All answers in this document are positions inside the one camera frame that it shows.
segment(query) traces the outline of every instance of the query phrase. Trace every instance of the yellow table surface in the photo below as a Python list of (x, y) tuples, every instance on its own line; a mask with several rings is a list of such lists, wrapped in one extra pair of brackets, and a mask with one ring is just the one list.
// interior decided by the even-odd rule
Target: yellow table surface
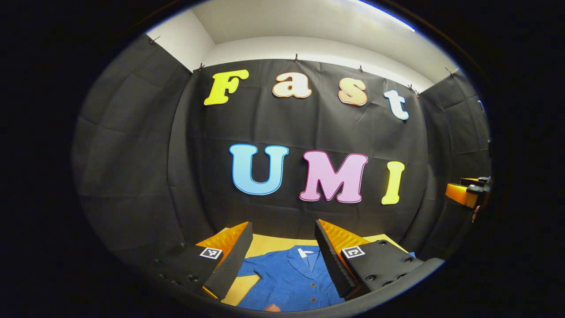
[[(373, 235), (370, 237), (365, 237), (365, 239), (369, 242), (385, 239), (394, 244), (396, 247), (400, 248), (402, 251), (407, 252), (404, 248), (399, 246), (385, 234)], [(245, 254), (245, 258), (259, 256), (274, 251), (289, 250), (295, 245), (317, 246), (318, 242), (314, 239), (288, 239), (253, 234), (253, 240), (251, 241), (251, 246), (249, 247), (247, 254)], [(251, 276), (236, 277), (236, 280), (233, 282), (232, 287), (230, 287), (228, 294), (221, 302), (237, 306), (249, 292), (249, 290), (251, 290), (251, 288), (259, 281), (259, 279), (260, 276), (257, 274)]]

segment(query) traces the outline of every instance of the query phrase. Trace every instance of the blue shirt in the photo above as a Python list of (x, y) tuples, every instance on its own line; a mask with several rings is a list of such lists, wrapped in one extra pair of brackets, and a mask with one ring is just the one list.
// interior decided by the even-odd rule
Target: blue shirt
[(245, 259), (238, 276), (253, 274), (261, 278), (239, 307), (264, 310), (275, 304), (281, 311), (304, 311), (344, 301), (337, 294), (318, 246), (294, 246)]

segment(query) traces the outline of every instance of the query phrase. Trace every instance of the hook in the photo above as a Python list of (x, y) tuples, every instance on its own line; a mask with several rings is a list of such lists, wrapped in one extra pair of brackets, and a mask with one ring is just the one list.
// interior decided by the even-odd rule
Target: hook
[(158, 37), (156, 37), (155, 39), (153, 39), (153, 40), (149, 41), (149, 44), (151, 44), (151, 43), (155, 42), (155, 40), (157, 40), (157, 39), (158, 39), (158, 38), (160, 38), (160, 37), (161, 37), (161, 36), (158, 36)]

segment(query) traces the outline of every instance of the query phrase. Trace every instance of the orange foam pad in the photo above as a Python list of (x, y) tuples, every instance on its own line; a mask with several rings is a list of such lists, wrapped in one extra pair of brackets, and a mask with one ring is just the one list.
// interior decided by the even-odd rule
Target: orange foam pad
[(333, 249), (336, 251), (337, 256), (339, 256), (341, 262), (344, 265), (346, 264), (344, 262), (343, 256), (341, 256), (342, 249), (370, 243), (370, 241), (358, 236), (357, 234), (353, 234), (347, 230), (344, 230), (339, 226), (333, 225), (320, 219), (318, 219), (318, 221), (320, 221), (320, 224), (324, 229), (326, 235), (328, 236)]
[(477, 194), (467, 192), (467, 187), (453, 183), (447, 184), (445, 195), (453, 199), (454, 201), (466, 205), (470, 208), (473, 208), (475, 206), (477, 198), (479, 197)]
[(245, 222), (229, 229), (222, 231), (213, 237), (209, 237), (200, 243), (196, 243), (196, 246), (217, 248), (222, 250), (222, 257), (218, 265), (224, 261), (225, 257), (231, 252), (233, 246), (236, 244), (237, 239), (240, 238), (241, 233), (245, 230), (249, 222)]

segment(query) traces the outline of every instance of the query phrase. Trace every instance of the blue letter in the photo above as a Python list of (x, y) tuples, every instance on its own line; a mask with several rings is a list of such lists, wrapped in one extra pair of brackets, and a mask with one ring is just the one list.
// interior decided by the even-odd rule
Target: blue letter
[(236, 187), (253, 195), (271, 194), (281, 186), (283, 180), (283, 157), (288, 154), (288, 148), (283, 146), (267, 146), (265, 153), (269, 155), (269, 180), (263, 183), (251, 178), (251, 158), (257, 153), (257, 147), (246, 144), (235, 144), (229, 147), (233, 155), (232, 176)]
[(389, 99), (390, 109), (398, 119), (407, 120), (408, 112), (402, 110), (402, 102), (405, 102), (404, 97), (399, 96), (397, 91), (385, 92), (385, 97)]

